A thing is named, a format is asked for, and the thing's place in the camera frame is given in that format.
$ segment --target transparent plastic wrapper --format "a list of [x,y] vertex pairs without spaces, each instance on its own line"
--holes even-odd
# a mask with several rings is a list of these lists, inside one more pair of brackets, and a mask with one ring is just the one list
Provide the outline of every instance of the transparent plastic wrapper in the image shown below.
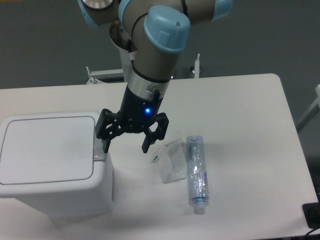
[[181,138],[162,146],[152,162],[157,163],[164,184],[187,178],[187,163]]
[[204,214],[209,200],[204,141],[201,136],[186,139],[189,203],[196,214]]

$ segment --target plastic bottle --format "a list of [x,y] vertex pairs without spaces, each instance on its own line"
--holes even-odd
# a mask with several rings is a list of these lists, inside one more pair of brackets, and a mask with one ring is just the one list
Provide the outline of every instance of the plastic bottle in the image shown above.
[[209,200],[207,168],[204,141],[201,136],[186,139],[186,164],[189,189],[189,203],[195,214],[205,213]]

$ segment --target black cable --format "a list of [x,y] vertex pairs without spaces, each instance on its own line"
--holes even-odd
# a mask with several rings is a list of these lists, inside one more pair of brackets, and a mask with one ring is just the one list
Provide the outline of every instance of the black cable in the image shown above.
[[314,231],[317,231],[318,229],[320,229],[320,227],[314,228],[311,231],[309,231],[306,235],[304,235],[304,240],[308,240],[309,234],[313,233]]

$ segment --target gray floor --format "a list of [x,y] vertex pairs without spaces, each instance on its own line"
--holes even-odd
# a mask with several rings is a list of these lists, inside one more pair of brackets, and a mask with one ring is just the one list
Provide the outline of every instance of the gray floor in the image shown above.
[[[189,78],[201,54],[201,77],[277,74],[294,121],[320,84],[319,0],[234,0],[227,18],[192,28],[176,69]],[[0,1],[0,89],[85,84],[92,71],[121,67],[109,26],[89,28],[75,0]],[[320,116],[299,134],[320,171]]]

